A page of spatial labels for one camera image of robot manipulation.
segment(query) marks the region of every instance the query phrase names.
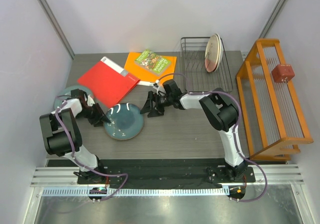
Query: book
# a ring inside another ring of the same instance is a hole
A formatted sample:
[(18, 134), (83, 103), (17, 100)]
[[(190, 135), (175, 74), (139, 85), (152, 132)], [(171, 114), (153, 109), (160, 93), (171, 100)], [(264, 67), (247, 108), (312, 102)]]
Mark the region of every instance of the book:
[(135, 63), (157, 76), (162, 75), (171, 64), (170, 60), (148, 49), (143, 51), (140, 56), (135, 59)]
[[(126, 64), (125, 64), (124, 68), (125, 68), (125, 70), (127, 70), (128, 72), (130, 72), (131, 74), (136, 76), (138, 79), (140, 79), (141, 81), (154, 83), (160, 77), (162, 77), (166, 74), (169, 74), (169, 73), (174, 73), (174, 70), (176, 68), (177, 57), (163, 56), (164, 58), (168, 59), (171, 62), (171, 65), (163, 72), (162, 75), (157, 76), (157, 75), (149, 72), (147, 69), (145, 69), (135, 63), (135, 60), (140, 55), (141, 55), (141, 53), (134, 53), (134, 52), (129, 53), (129, 55), (126, 59), (126, 62), (125, 62)], [(173, 75), (169, 75), (169, 76), (163, 78), (160, 81), (160, 84), (163, 84), (165, 81), (167, 81), (169, 79), (173, 79), (173, 78), (174, 78)]]
[(139, 79), (107, 57), (78, 79), (108, 108), (118, 104), (139, 82)]

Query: orange paper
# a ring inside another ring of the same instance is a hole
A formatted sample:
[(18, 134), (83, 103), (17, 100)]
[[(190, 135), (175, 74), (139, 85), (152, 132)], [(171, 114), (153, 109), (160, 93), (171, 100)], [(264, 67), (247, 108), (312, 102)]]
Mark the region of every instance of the orange paper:
[[(141, 81), (147, 81), (147, 82), (155, 82), (162, 76), (173, 73), (175, 68), (176, 68), (176, 62), (177, 62), (177, 57), (172, 57), (172, 56), (163, 56), (164, 58), (168, 59), (171, 61), (170, 66), (163, 72), (161, 76), (157, 76), (146, 69), (140, 67), (139, 65), (135, 64), (135, 59), (138, 58), (140, 53), (129, 53), (128, 58), (126, 59), (126, 64), (124, 66), (124, 69), (128, 71), (129, 73), (133, 74), (136, 76), (138, 79)], [(173, 75), (169, 75), (168, 77), (163, 78), (160, 83), (162, 84), (163, 82), (173, 79)]]

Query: robotic arm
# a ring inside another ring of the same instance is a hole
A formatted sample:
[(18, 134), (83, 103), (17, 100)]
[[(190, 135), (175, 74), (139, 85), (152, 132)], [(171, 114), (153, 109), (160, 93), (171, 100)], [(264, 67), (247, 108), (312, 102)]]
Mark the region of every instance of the robotic arm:
[[(77, 164), (72, 158), (70, 141), (58, 122), (55, 112), (40, 116), (40, 126), (43, 142), (48, 154), (56, 154), (65, 157)], [(103, 122), (110, 122), (105, 116), (100, 105), (88, 96), (84, 91), (75, 89), (71, 91), (71, 96), (59, 111), (59, 117), (67, 127), (74, 143), (74, 157), (86, 167), (105, 173), (105, 169), (99, 158), (91, 154), (82, 144), (82, 137), (76, 123), (75, 117), (85, 117), (95, 127), (102, 126)], [(103, 182), (105, 177), (97, 175), (82, 166), (80, 171), (74, 174), (95, 183)]]
[[(230, 180), (242, 179), (248, 165), (238, 154), (240, 152), (243, 155), (238, 127), (235, 130), (237, 148), (234, 140), (233, 128), (238, 120), (239, 111), (232, 100), (225, 95), (216, 93), (204, 95), (182, 93), (172, 79), (164, 82), (163, 88), (165, 93), (154, 93), (152, 91), (148, 93), (147, 101), (140, 113), (149, 112), (148, 117), (162, 116), (165, 112), (164, 108), (171, 105), (180, 110), (203, 109), (210, 124), (220, 134), (225, 152), (226, 172)], [(214, 91), (223, 92), (222, 89), (215, 89)]]

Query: red cube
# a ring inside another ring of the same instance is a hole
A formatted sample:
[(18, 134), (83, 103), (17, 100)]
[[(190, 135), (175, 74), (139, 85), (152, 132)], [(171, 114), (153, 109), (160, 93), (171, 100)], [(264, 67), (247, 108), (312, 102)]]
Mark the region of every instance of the red cube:
[(271, 74), (276, 83), (288, 83), (295, 76), (290, 64), (278, 64)]

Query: red folder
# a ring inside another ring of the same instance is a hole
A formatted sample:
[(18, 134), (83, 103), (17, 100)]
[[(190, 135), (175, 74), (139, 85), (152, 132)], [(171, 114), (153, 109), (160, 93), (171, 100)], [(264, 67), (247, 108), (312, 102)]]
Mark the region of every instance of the red folder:
[(108, 108), (118, 104), (138, 82), (137, 77), (107, 57), (78, 79), (79, 84), (89, 88)]

